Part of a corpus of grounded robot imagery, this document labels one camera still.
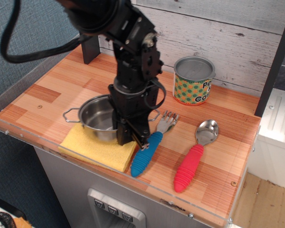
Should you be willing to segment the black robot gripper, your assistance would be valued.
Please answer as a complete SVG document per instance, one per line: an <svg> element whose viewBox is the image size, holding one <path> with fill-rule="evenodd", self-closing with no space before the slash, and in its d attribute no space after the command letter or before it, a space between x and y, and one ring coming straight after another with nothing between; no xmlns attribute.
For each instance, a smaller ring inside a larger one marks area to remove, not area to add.
<svg viewBox="0 0 285 228"><path fill-rule="evenodd" d="M114 108L113 125L117 129L119 145L137 142L141 150L149 148L151 135L149 115L156 109L159 87L149 82L145 91L138 95L119 92L113 84L108 86L109 101Z"/></svg>

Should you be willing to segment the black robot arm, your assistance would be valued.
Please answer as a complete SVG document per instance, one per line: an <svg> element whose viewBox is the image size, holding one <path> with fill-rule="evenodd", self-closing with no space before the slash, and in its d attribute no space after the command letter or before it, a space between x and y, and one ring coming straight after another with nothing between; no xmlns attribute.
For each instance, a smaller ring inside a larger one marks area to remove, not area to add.
<svg viewBox="0 0 285 228"><path fill-rule="evenodd" d="M113 43L117 74L108 90L117 140L147 149L149 114L161 106L157 96L165 90L157 78L163 62L154 25L129 0L63 0L61 5L83 35L103 35Z"/></svg>

